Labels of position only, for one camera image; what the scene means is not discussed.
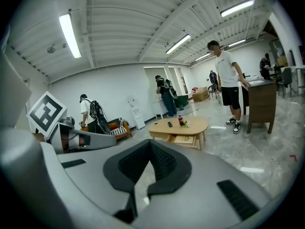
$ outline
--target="black backpack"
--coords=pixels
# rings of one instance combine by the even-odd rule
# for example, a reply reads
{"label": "black backpack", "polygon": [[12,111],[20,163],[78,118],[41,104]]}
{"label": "black backpack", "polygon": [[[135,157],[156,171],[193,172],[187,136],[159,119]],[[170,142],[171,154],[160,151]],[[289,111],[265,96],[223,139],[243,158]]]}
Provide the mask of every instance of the black backpack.
{"label": "black backpack", "polygon": [[97,101],[93,100],[91,102],[88,99],[85,100],[87,100],[90,103],[90,116],[93,119],[98,119],[99,117],[104,116],[102,107]]}

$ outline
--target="cardboard box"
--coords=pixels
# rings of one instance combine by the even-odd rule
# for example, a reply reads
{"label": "cardboard box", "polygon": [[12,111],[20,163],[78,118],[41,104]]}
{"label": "cardboard box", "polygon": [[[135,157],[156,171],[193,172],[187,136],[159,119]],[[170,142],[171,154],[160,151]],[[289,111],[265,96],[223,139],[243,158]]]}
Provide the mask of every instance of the cardboard box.
{"label": "cardboard box", "polygon": [[209,97],[207,87],[199,87],[195,93],[193,93],[194,102],[200,102]]}
{"label": "cardboard box", "polygon": [[277,59],[278,66],[288,66],[287,58],[285,56],[281,56]]}

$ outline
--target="backpack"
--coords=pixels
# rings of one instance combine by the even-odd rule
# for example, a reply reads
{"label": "backpack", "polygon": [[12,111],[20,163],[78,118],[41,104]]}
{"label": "backpack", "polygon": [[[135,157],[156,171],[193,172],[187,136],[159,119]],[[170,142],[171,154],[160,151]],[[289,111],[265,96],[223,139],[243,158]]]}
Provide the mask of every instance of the backpack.
{"label": "backpack", "polygon": [[172,82],[171,82],[170,80],[168,80],[168,79],[163,79],[163,78],[161,78],[160,80],[163,80],[164,84],[163,84],[162,87],[164,87],[165,89],[170,89],[170,88],[173,87]]}
{"label": "backpack", "polygon": [[164,82],[162,87],[164,87],[165,89],[169,89],[169,92],[172,95],[172,97],[177,99],[178,98],[177,92],[173,88],[172,82],[168,79],[163,79],[163,78],[161,78],[160,80],[163,80],[163,82]]}
{"label": "backpack", "polygon": [[102,107],[97,101],[93,100],[92,102],[90,102],[88,99],[85,100],[90,103],[90,116],[93,119],[97,119],[101,116],[104,116]]}

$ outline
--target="striped cushion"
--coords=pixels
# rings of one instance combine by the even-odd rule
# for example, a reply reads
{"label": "striped cushion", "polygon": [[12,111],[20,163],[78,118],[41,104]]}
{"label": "striped cushion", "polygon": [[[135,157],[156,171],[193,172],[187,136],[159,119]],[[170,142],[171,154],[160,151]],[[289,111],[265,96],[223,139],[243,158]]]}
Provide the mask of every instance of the striped cushion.
{"label": "striped cushion", "polygon": [[116,129],[110,131],[110,133],[108,135],[116,136],[116,135],[122,135],[122,134],[125,134],[125,133],[127,133],[127,130],[125,129],[125,127],[120,126],[119,128],[116,128]]}

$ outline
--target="white t-shirt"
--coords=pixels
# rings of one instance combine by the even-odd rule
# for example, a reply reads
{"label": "white t-shirt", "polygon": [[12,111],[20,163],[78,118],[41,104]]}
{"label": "white t-shirt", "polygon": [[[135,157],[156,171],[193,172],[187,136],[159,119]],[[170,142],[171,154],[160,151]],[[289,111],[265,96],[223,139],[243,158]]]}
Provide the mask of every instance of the white t-shirt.
{"label": "white t-shirt", "polygon": [[219,57],[216,57],[215,67],[221,80],[223,87],[238,86],[238,78],[236,69],[232,63],[236,62],[230,52],[222,51]]}
{"label": "white t-shirt", "polygon": [[87,100],[82,100],[81,101],[81,114],[83,114],[84,112],[87,112],[88,113],[88,117],[87,117],[87,124],[95,121],[95,119],[93,119],[91,116],[90,116],[90,102],[88,102]]}

